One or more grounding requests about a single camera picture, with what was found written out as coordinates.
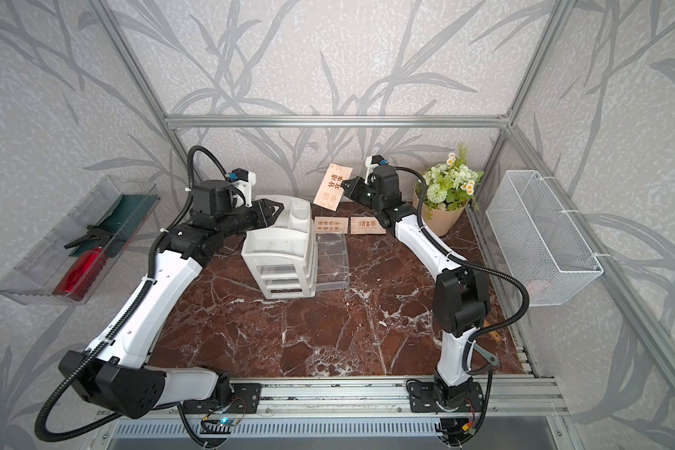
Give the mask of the pink postcard red characters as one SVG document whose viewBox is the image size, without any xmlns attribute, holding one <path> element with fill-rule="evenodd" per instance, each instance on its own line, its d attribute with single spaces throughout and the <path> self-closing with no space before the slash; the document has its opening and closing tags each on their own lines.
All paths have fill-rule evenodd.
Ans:
<svg viewBox="0 0 675 450">
<path fill-rule="evenodd" d="M 316 234 L 348 234 L 348 217 L 315 217 Z"/>
</svg>

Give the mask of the white plastic drawer organizer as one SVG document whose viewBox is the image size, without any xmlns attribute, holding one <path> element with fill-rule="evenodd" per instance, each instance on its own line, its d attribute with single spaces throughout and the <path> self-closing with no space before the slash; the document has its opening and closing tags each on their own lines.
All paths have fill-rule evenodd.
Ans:
<svg viewBox="0 0 675 450">
<path fill-rule="evenodd" d="M 242 257 L 268 300 L 313 297 L 317 279 L 317 239 L 311 203 L 285 195 L 261 195 L 281 203 L 276 222 L 247 233 Z"/>
</svg>

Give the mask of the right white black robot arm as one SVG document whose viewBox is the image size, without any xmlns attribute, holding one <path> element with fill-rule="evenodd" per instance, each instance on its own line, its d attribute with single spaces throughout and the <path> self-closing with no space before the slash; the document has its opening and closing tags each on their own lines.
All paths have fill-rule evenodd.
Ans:
<svg viewBox="0 0 675 450">
<path fill-rule="evenodd" d="M 442 350 L 434 376 L 434 391 L 444 408 L 452 408 L 469 392 L 473 377 L 491 371 L 489 362 L 472 368 L 476 341 L 483 335 L 515 324 L 530 307 L 527 288 L 504 272 L 469 262 L 450 249 L 425 223 L 422 212 L 427 191 L 422 190 L 417 206 L 402 200 L 399 173 L 413 174 L 422 187 L 422 174 L 405 167 L 394 167 L 382 160 L 369 165 L 367 176 L 341 182 L 344 195 L 373 213 L 375 219 L 403 243 L 435 279 L 432 312 L 442 328 Z M 512 284 L 520 294 L 521 305 L 509 318 L 484 326 L 491 311 L 489 277 Z"/>
</svg>

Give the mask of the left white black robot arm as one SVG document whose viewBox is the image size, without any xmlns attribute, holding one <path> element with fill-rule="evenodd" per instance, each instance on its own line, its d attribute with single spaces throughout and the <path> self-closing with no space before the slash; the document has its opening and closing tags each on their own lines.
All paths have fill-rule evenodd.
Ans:
<svg viewBox="0 0 675 450">
<path fill-rule="evenodd" d="M 110 324 L 82 352 L 65 354 L 59 369 L 65 379 L 41 407 L 35 435 L 45 443 L 63 442 L 98 429 L 122 416 L 140 418 L 155 408 L 185 401 L 227 405 L 233 400 L 227 374 L 203 367 L 158 369 L 148 359 L 168 316 L 183 292 L 224 246 L 227 238 L 275 224 L 280 202 L 254 200 L 252 172 L 222 170 L 219 179 L 195 181 L 195 145 L 187 154 L 187 200 L 176 219 L 159 232 L 148 252 L 147 273 Z M 86 402 L 110 415 L 69 431 L 51 431 L 49 415 L 73 388 Z"/>
</svg>

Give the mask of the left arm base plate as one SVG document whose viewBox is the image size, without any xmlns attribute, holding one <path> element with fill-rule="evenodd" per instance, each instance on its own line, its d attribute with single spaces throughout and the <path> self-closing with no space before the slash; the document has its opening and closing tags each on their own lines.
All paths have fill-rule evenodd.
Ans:
<svg viewBox="0 0 675 450">
<path fill-rule="evenodd" d="M 253 382 L 231 384 L 231 391 L 218 399 L 186 400 L 186 414 L 256 414 L 261 400 L 262 385 Z"/>
</svg>

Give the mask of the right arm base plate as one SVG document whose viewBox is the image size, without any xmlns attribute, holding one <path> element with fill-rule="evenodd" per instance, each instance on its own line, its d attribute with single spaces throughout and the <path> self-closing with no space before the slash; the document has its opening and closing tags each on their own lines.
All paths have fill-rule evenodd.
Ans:
<svg viewBox="0 0 675 450">
<path fill-rule="evenodd" d="M 484 394 L 482 386 L 470 377 L 457 386 L 442 380 L 405 382 L 412 413 L 481 413 Z"/>
</svg>

